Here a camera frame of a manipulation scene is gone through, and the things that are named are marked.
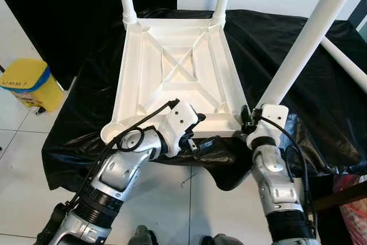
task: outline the black tablecloth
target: black tablecloth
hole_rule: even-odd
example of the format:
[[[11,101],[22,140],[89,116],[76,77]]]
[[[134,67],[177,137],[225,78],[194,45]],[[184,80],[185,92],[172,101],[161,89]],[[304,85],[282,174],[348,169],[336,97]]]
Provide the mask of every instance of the black tablecloth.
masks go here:
[[[156,9],[152,18],[210,18],[210,11]],[[254,108],[306,22],[302,17],[227,11],[225,35],[242,88]],[[76,82],[49,133],[42,159],[50,189],[75,191],[104,147],[100,130],[112,116],[125,29],[116,22],[85,58]],[[347,21],[335,21],[327,37],[367,72],[367,46]],[[319,46],[283,100],[290,109],[287,130],[297,139],[310,173],[367,172],[367,96]],[[296,157],[291,168],[299,170]],[[219,188],[230,190],[251,167],[251,152],[238,138],[216,139],[212,151],[181,152],[158,162],[203,166]]]

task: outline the black cable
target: black cable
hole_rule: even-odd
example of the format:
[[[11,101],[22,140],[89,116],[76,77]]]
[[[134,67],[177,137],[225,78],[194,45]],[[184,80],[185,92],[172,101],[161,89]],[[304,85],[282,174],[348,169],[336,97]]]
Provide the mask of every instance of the black cable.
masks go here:
[[[306,161],[304,160],[303,154],[293,145],[287,146],[286,148],[286,155],[288,155],[288,151],[289,149],[293,149],[298,157],[298,160],[300,162],[301,168],[302,168],[302,180],[303,180],[303,191],[304,191],[304,203],[303,203],[303,209],[305,211],[307,211],[308,209],[308,201],[307,201],[307,193],[309,192],[309,175],[308,175],[308,170],[307,170],[307,166],[306,166]]]
[[[120,134],[118,134],[117,136],[115,136],[105,146],[105,148],[101,151],[101,153],[99,154],[97,160],[93,163],[93,166],[92,166],[91,170],[88,172],[88,174],[84,178],[82,184],[80,185],[79,189],[77,190],[77,192],[75,193],[75,195],[73,196],[73,198],[70,201],[67,201],[65,203],[65,205],[67,206],[67,211],[70,211],[71,209],[73,209],[76,206],[77,199],[80,197],[80,194],[82,193],[82,191],[84,190],[84,188],[87,186],[87,184],[89,184],[89,182],[92,180],[92,176],[94,176],[95,173],[101,168],[101,166],[103,164],[102,160],[104,160],[107,157],[108,152],[112,149],[112,147],[114,145],[118,145],[120,143],[120,140],[127,133],[129,133],[131,130],[138,129],[138,126],[139,125],[141,125],[142,123],[145,123],[147,120],[149,120],[152,117],[156,116],[158,113],[160,113],[161,111],[163,111],[166,107],[170,107],[172,109],[178,102],[179,102],[178,99],[168,101],[167,103],[165,103],[164,105],[162,105],[160,108],[158,108],[157,110],[155,110],[153,113],[149,114],[145,118],[141,119],[139,122],[133,124],[131,127],[129,127],[128,129],[122,131]]]
[[[284,151],[284,160],[286,161],[286,168],[287,168],[287,173],[288,173],[288,176],[289,176],[289,180],[294,183],[294,179],[293,179],[293,176],[292,176],[292,172],[291,172],[291,169],[289,167],[289,162],[288,162],[288,154],[287,154],[287,151],[285,150]]]
[[[308,175],[308,171],[307,171],[307,166],[306,166],[306,160],[302,154],[302,151],[301,149],[299,148],[298,144],[295,142],[295,140],[293,139],[293,137],[284,129],[282,128],[281,126],[279,126],[278,124],[276,124],[275,122],[273,122],[272,120],[269,120],[265,117],[262,117],[262,116],[257,116],[256,118],[258,119],[261,119],[273,126],[275,126],[277,129],[279,129],[285,136],[287,136],[287,138],[289,140],[291,140],[291,142],[293,143],[293,146],[289,146],[286,148],[286,151],[284,152],[285,153],[285,156],[287,156],[287,150],[289,148],[295,150],[298,158],[299,158],[299,161],[301,163],[301,166],[302,166],[302,170],[303,170],[303,190],[304,190],[304,211],[307,213],[307,205],[308,205],[308,202],[310,202],[310,206],[311,206],[311,210],[312,210],[312,213],[313,213],[313,221],[314,221],[314,236],[316,238],[316,235],[317,235],[317,223],[318,223],[318,219],[317,219],[317,213],[315,211],[315,208],[314,208],[314,204],[313,204],[313,201],[312,201],[312,198],[311,198],[311,194],[310,194],[310,187],[309,187],[309,175]]]

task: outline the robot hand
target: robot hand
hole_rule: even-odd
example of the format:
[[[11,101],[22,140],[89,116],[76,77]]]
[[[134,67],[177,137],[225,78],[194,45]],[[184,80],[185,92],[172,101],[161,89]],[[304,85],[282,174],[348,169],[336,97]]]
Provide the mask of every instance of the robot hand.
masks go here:
[[[196,149],[191,140],[192,129],[205,116],[197,114],[191,105],[175,100],[149,118],[167,106],[171,111],[158,130],[154,126],[141,129],[135,124],[107,145],[108,150],[116,144],[118,151],[96,162],[96,166],[100,162],[99,170],[94,176],[87,176],[71,202],[56,206],[49,223],[37,236],[37,245],[104,244],[142,165],[163,154],[176,156],[182,147]]]
[[[284,130],[288,108],[274,104],[264,104],[262,110],[255,110],[250,122],[251,133],[247,136],[247,146],[253,151],[251,172],[258,186],[265,216],[268,220],[273,245],[318,245],[316,229],[304,214],[293,179],[287,171],[280,150],[280,135],[283,132],[298,145]],[[308,198],[307,169],[304,168],[305,202]]]

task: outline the black cloth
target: black cloth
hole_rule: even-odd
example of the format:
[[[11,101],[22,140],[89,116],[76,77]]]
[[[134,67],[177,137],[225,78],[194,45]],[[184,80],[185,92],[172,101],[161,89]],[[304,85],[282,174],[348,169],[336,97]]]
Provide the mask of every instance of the black cloth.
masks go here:
[[[64,89],[82,66],[83,57],[111,22],[122,19],[121,0],[5,0],[42,59]],[[177,0],[133,0],[136,11]]]
[[[139,16],[211,15],[211,11],[156,9]],[[255,107],[305,22],[302,17],[227,11],[224,31],[250,108]],[[42,159],[50,189],[63,186],[75,191],[104,147],[99,135],[111,120],[125,33],[121,22],[106,30],[100,46],[86,58],[45,141]],[[335,21],[327,37],[367,71],[366,43],[349,22]],[[310,173],[327,173],[327,166],[339,172],[367,172],[367,96],[321,46],[282,104],[290,109],[286,128],[310,161]],[[216,138],[213,144],[212,150],[199,156],[181,152],[158,162],[203,166],[219,188],[233,189],[250,169],[252,153],[239,138]],[[296,156],[290,157],[290,165],[299,171]]]

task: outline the white bracket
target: white bracket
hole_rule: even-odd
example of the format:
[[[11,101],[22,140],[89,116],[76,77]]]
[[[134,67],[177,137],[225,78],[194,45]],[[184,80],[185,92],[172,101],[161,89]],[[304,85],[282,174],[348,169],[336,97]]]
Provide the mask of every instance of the white bracket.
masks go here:
[[[271,120],[281,128],[285,127],[288,115],[288,107],[278,106],[275,104],[264,104],[262,109],[262,117]],[[264,120],[259,120],[255,131],[247,136],[246,144],[248,148],[252,150],[251,143],[253,140],[258,137],[271,137],[274,139],[276,146],[279,146],[281,134],[282,132],[275,126],[265,122]]]
[[[168,157],[176,156],[181,150],[178,146],[179,140],[185,131],[193,124],[197,123],[198,116],[191,105],[179,102],[166,116],[163,123],[158,127],[168,145]]]

